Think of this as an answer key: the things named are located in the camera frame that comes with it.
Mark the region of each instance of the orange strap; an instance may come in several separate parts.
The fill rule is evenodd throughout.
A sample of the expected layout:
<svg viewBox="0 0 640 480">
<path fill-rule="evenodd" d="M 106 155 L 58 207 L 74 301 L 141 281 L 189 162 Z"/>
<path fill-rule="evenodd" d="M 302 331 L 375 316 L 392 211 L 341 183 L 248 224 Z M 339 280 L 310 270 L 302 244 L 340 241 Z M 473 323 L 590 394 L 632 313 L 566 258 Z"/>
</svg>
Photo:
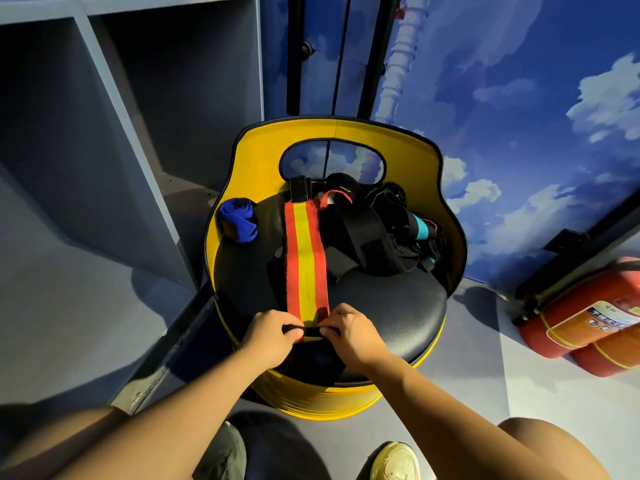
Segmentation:
<svg viewBox="0 0 640 480">
<path fill-rule="evenodd" d="M 318 208 L 311 201 L 284 204 L 287 233 L 287 309 L 305 326 L 329 315 L 326 261 Z"/>
</svg>

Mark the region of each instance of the person's left hand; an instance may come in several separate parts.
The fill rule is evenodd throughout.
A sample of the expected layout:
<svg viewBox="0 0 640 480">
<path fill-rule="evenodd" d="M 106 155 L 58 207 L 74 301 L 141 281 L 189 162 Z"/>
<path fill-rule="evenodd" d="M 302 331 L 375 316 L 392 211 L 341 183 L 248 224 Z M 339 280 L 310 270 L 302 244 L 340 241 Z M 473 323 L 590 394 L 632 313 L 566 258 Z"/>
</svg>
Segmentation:
<svg viewBox="0 0 640 480">
<path fill-rule="evenodd" d="M 244 334 L 241 349 L 251 353 L 265 371 L 279 366 L 293 344 L 302 338 L 301 329 L 283 333 L 283 325 L 302 325 L 302 322 L 290 313 L 270 310 L 257 313 Z"/>
</svg>

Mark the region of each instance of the chair seat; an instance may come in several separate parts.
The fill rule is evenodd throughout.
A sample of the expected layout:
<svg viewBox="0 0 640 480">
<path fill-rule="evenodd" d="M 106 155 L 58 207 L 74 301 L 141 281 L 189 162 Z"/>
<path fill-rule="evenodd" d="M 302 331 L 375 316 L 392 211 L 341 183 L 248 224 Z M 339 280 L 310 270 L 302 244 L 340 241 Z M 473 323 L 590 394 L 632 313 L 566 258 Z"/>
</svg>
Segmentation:
<svg viewBox="0 0 640 480">
<path fill-rule="evenodd" d="M 247 244 L 220 243 L 214 265 L 218 305 L 229 330 L 241 340 L 252 317 L 286 310 L 284 259 L 275 252 L 285 244 L 285 194 L 259 202 L 258 238 Z M 371 276 L 351 270 L 328 287 L 329 304 L 345 302 L 368 316 L 393 354 L 418 359 L 444 320 L 447 292 L 431 273 L 414 269 L 395 276 Z M 367 379 L 344 368 L 326 340 L 304 342 L 277 369 L 308 384 L 354 386 Z"/>
</svg>

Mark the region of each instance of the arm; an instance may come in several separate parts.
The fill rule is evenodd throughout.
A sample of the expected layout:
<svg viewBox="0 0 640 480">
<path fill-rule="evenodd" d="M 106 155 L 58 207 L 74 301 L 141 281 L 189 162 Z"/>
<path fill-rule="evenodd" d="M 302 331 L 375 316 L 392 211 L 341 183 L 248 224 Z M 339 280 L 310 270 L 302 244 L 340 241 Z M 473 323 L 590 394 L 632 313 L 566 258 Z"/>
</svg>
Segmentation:
<svg viewBox="0 0 640 480">
<path fill-rule="evenodd" d="M 380 389 L 438 480 L 566 480 L 542 458 L 422 377 L 386 347 L 373 323 L 341 304 L 320 333 L 342 361 Z"/>
<path fill-rule="evenodd" d="M 136 414 L 73 461 L 55 480 L 191 478 L 222 421 L 243 391 L 282 363 L 302 336 L 284 324 L 295 316 L 257 314 L 240 349 L 196 381 Z"/>
</svg>

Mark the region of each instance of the person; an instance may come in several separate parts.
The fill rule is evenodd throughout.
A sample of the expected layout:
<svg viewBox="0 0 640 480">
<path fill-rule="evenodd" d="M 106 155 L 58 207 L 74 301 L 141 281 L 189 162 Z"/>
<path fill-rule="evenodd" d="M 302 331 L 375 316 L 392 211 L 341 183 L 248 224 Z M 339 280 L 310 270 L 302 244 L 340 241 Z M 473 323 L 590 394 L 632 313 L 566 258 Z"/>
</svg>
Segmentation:
<svg viewBox="0 0 640 480">
<path fill-rule="evenodd" d="M 84 411 L 45 428 L 10 455 L 0 477 L 241 480 L 244 444 L 225 418 L 252 381 L 281 364 L 301 338 L 300 329 L 283 333 L 285 324 L 300 321 L 274 310 L 257 314 L 238 350 L 199 379 L 131 418 Z M 373 323 L 354 308 L 341 304 L 319 325 L 345 365 L 380 389 L 438 480 L 610 480 L 564 430 L 521 418 L 495 426 L 448 395 L 389 352 Z M 370 478 L 419 479 L 417 457 L 408 445 L 391 442 L 375 458 Z"/>
</svg>

